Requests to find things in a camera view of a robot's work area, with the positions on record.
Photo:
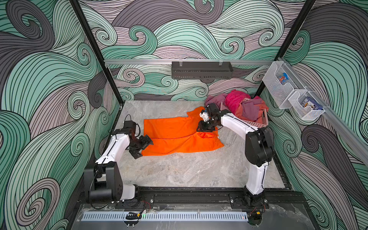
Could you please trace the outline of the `orange t-shirt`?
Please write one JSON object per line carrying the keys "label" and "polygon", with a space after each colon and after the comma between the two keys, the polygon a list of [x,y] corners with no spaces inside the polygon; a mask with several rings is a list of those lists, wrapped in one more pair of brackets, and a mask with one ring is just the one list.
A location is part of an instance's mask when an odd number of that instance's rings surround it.
{"label": "orange t-shirt", "polygon": [[203,119],[200,106],[187,112],[187,117],[144,120],[144,135],[153,144],[142,151],[143,156],[164,156],[173,153],[196,153],[214,151],[224,147],[217,131],[198,132],[196,129]]}

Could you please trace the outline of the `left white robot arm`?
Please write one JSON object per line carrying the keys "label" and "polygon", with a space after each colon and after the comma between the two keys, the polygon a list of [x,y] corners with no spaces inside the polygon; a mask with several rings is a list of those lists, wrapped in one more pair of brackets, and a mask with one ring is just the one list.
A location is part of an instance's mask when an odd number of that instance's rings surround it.
{"label": "left white robot arm", "polygon": [[153,145],[148,135],[136,136],[140,128],[134,121],[127,121],[123,128],[111,134],[110,142],[102,156],[84,169],[84,190],[86,202],[89,204],[111,203],[137,199],[137,185],[123,183],[118,163],[123,153],[128,150],[134,159],[142,157],[142,151]]}

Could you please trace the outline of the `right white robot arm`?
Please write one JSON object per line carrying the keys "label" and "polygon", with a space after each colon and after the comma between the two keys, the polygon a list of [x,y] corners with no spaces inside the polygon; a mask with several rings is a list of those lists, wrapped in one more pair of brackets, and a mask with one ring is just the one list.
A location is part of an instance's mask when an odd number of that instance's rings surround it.
{"label": "right white robot arm", "polygon": [[244,153],[250,168],[241,201],[244,206],[250,208],[263,206],[265,175],[275,154],[270,130],[267,127],[253,126],[227,109],[220,110],[215,103],[208,104],[199,116],[202,120],[198,123],[197,131],[213,132],[218,126],[227,127],[245,141]]}

